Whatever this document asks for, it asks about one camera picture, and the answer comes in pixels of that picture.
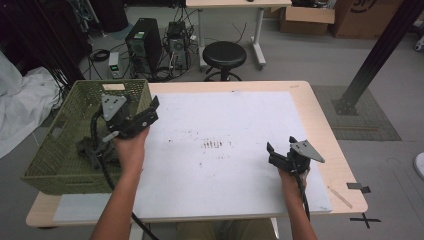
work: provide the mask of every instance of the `metal pole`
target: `metal pole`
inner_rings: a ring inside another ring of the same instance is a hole
[[[355,105],[384,63],[396,49],[408,29],[424,10],[423,0],[404,0],[383,34],[374,45],[365,62],[343,96],[334,101],[339,115],[355,115]]]

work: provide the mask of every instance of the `wooden tabletop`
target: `wooden tabletop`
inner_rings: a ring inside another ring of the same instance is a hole
[[[333,206],[330,214],[362,213],[367,210],[368,205],[361,191],[347,188],[346,183],[355,183],[356,180],[309,83],[305,81],[186,82],[150,83],[149,87],[152,94],[234,90],[290,92],[307,139],[326,159],[325,164],[318,164],[318,167]],[[52,219],[60,199],[61,196],[50,196],[40,192],[27,216],[27,224],[33,227],[95,224],[95,222],[54,223]]]
[[[290,6],[291,0],[187,0],[188,8],[227,8],[227,7],[285,7]]]

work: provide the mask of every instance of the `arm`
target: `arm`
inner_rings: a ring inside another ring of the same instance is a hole
[[[278,172],[283,184],[284,200],[289,213],[293,240],[318,239],[305,214],[295,177],[280,169],[278,169]]]
[[[144,162],[149,129],[131,140],[114,139],[122,174],[90,239],[128,239],[135,193]]]

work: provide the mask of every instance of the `black cross tape mark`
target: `black cross tape mark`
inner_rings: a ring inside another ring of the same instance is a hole
[[[362,187],[362,184],[360,184],[360,183],[346,183],[346,184],[347,184],[347,188],[349,188],[349,189],[359,189],[359,190],[361,190],[361,192],[363,194],[371,192],[370,187],[368,187],[368,186]]]
[[[365,213],[362,213],[362,217],[363,218],[350,218],[350,221],[365,222],[368,229],[370,228],[370,224],[369,224],[370,222],[381,222],[379,219],[367,218],[365,216]]]

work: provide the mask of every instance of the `gray mat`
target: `gray mat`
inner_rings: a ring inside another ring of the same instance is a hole
[[[312,86],[336,139],[402,141],[368,89],[356,104],[358,115],[337,115],[331,100],[339,99],[346,88],[344,86]]]

